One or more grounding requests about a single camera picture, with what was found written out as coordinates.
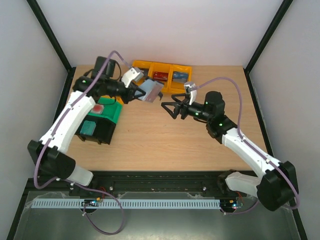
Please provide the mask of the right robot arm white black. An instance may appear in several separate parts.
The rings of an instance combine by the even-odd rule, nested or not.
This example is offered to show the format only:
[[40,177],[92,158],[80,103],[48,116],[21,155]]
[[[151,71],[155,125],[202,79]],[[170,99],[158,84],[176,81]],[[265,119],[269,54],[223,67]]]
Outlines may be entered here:
[[195,102],[193,94],[181,93],[171,96],[172,102],[161,106],[176,119],[193,117],[204,123],[208,134],[220,144],[237,154],[255,173],[255,176],[229,170],[219,176],[218,191],[229,196],[242,192],[257,198],[269,211],[275,211],[287,202],[299,203],[299,189],[296,169],[289,161],[281,162],[267,154],[249,140],[227,115],[222,94],[209,91],[204,103]]

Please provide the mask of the black leather card holder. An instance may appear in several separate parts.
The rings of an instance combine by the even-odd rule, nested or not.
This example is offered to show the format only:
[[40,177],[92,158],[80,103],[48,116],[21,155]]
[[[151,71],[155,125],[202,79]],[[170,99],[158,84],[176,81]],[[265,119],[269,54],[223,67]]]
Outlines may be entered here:
[[148,103],[153,103],[157,97],[161,100],[163,98],[163,87],[163,83],[148,77],[139,86],[139,88],[145,92],[145,95],[138,97],[138,99]]

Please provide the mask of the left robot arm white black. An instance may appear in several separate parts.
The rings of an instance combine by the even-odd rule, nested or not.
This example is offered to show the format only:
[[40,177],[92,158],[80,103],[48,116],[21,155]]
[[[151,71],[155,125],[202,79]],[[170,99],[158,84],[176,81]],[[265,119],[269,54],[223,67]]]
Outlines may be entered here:
[[67,104],[50,129],[40,140],[29,142],[27,149],[35,161],[33,182],[37,189],[43,189],[58,179],[88,186],[94,174],[67,156],[71,140],[81,123],[102,96],[119,96],[127,104],[146,94],[136,85],[143,77],[137,67],[130,66],[119,81],[105,78],[110,59],[105,58],[100,70],[92,71],[95,78],[84,74],[76,80]]

